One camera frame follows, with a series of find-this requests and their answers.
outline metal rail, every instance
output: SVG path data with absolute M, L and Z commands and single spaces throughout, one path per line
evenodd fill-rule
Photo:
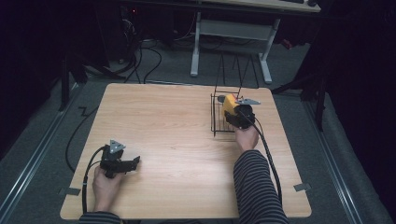
M 332 155 L 332 151 L 327 143 L 325 134 L 318 129 L 315 123 L 315 110 L 309 102 L 303 102 L 304 109 L 306 113 L 311 117 L 310 122 L 312 127 L 316 131 L 319 142 L 321 143 L 322 153 L 325 158 L 327 168 L 329 169 L 330 176 L 332 177 L 332 182 L 334 183 L 335 189 L 337 190 L 340 201 L 346 210 L 346 216 L 350 223 L 361 224 L 361 215 L 356 207 L 352 195 L 349 191 L 347 183 L 345 182 L 340 170 L 338 169 L 337 163 Z
M 12 187 L 6 199 L 3 201 L 0 207 L 0 223 L 7 223 L 8 219 L 11 217 L 12 212 L 17 206 L 19 200 L 21 199 L 23 193 L 29 186 L 30 181 L 35 176 L 35 172 L 43 161 L 50 148 L 53 137 L 61 125 L 64 116 L 66 115 L 70 105 L 77 98 L 82 90 L 82 86 L 75 84 L 72 88 L 71 100 L 69 104 L 64 108 L 63 111 L 59 111 L 55 116 L 55 119 L 50 124 L 49 128 L 45 132 L 44 136 L 41 138 L 40 143 L 35 149 L 30 160 L 27 162 L 26 166 L 22 170 L 20 176 Z

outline hand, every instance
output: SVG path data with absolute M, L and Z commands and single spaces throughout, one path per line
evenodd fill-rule
M 236 144 L 238 144 L 241 152 L 254 149 L 257 146 L 259 133 L 253 126 L 243 130 L 234 127 L 233 130 L 235 131 Z
M 93 178 L 93 193 L 95 194 L 95 207 L 93 212 L 108 212 L 113 204 L 119 189 L 120 182 L 124 174 L 116 174 L 110 179 L 105 176 L 106 171 L 100 166 L 95 168 L 95 177 Z

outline wooden table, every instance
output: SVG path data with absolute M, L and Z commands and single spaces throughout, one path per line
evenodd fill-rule
M 141 156 L 137 172 L 123 179 L 115 214 L 126 219 L 238 217 L 233 164 L 240 153 L 233 133 L 214 137 L 211 132 L 213 91 L 204 86 L 108 85 L 70 187 L 81 189 L 93 152 L 114 139 L 126 146 L 123 160 Z M 241 94 L 261 102 L 253 110 L 280 177 L 286 215 L 310 216 L 305 192 L 293 187 L 302 181 L 271 92 L 242 89 Z M 265 155 L 262 143 L 257 149 Z M 94 203 L 92 179 L 93 168 L 88 211 Z M 80 197 L 66 196 L 62 218 L 82 215 Z

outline desk leg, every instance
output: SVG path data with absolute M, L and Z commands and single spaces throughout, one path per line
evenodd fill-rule
M 191 62 L 191 76 L 198 76 L 198 65 L 199 65 L 199 35 L 201 33 L 201 12 L 197 12 L 197 22 L 195 27 L 195 45 L 194 52 L 192 53 Z
M 279 23 L 280 23 L 280 19 L 276 19 L 273 24 L 273 28 L 271 29 L 265 51 L 264 51 L 264 53 L 259 54 L 260 65 L 262 66 L 262 74 L 264 75 L 264 82 L 266 84 L 272 83 L 270 70 L 268 69 L 267 57 L 270 52 L 272 43 L 274 42 L 274 38 L 275 38 L 277 27 L 279 26 Z

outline striped shirt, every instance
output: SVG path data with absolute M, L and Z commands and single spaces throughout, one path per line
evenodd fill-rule
M 79 218 L 79 224 L 120 224 L 118 216 L 108 212 L 86 213 Z
M 233 168 L 240 224 L 289 223 L 259 150 L 245 151 Z

